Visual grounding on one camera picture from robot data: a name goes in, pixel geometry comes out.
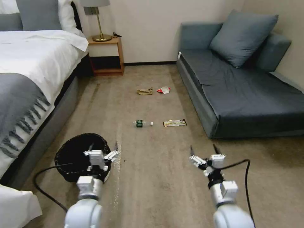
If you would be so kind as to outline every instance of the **bed frame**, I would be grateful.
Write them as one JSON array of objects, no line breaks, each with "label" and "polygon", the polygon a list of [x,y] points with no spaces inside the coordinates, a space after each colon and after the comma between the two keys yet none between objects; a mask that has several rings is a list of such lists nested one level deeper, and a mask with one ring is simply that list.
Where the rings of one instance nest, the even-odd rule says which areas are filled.
[{"label": "bed frame", "polygon": [[[71,6],[74,10],[77,29],[82,31],[74,2],[71,3]],[[0,184],[20,189],[25,183],[38,161],[75,110],[78,95],[77,76],[79,75],[93,75],[88,55],[81,60],[70,77],[64,82],[63,88],[55,101],[55,109],[36,131],[18,158],[10,165],[1,178]]]}]

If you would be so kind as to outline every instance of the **snack wrapper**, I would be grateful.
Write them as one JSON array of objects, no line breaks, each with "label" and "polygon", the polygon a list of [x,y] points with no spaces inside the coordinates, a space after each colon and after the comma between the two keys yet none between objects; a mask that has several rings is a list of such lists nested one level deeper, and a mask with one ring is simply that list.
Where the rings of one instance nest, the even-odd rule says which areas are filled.
[{"label": "snack wrapper", "polygon": [[162,88],[160,88],[159,90],[157,90],[157,92],[166,94],[166,93],[169,93],[170,90],[171,90],[170,87],[165,86],[165,87],[162,87]]},{"label": "snack wrapper", "polygon": [[186,120],[168,120],[165,121],[164,127],[174,127],[174,126],[187,126]]}]

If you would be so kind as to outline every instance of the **gray throw pillow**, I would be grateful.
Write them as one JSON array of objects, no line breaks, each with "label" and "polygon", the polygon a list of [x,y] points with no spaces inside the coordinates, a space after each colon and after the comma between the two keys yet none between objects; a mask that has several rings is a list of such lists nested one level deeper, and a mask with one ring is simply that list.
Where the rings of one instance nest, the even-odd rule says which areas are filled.
[{"label": "gray throw pillow", "polygon": [[25,31],[61,30],[58,0],[17,0]]},{"label": "gray throw pillow", "polygon": [[22,22],[19,13],[0,14],[0,31],[21,31]]},{"label": "gray throw pillow", "polygon": [[278,15],[233,10],[214,37],[210,49],[234,67],[241,67],[263,43],[278,21]]}]

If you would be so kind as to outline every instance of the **sofa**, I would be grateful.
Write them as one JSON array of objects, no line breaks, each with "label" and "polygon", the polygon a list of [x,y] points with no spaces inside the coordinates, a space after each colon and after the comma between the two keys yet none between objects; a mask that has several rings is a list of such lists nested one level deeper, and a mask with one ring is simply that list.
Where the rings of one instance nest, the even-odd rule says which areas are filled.
[{"label": "sofa", "polygon": [[304,134],[304,94],[270,72],[291,41],[271,33],[241,68],[209,49],[221,23],[182,23],[177,67],[209,138]]}]

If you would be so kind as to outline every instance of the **black trash can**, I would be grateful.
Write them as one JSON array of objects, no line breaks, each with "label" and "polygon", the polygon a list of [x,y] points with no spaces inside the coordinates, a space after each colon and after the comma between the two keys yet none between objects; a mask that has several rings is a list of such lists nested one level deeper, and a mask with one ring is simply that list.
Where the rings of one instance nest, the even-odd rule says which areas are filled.
[{"label": "black trash can", "polygon": [[[66,181],[77,182],[80,176],[92,175],[90,171],[87,171],[90,165],[90,158],[84,154],[91,145],[93,145],[91,150],[102,150],[104,156],[111,152],[107,141],[103,137],[94,133],[85,133],[68,140],[56,153],[55,165],[74,163],[57,167],[58,172]],[[106,162],[106,165],[108,166],[107,171],[98,171],[98,179],[102,181],[104,181],[111,169],[110,162]]]}]

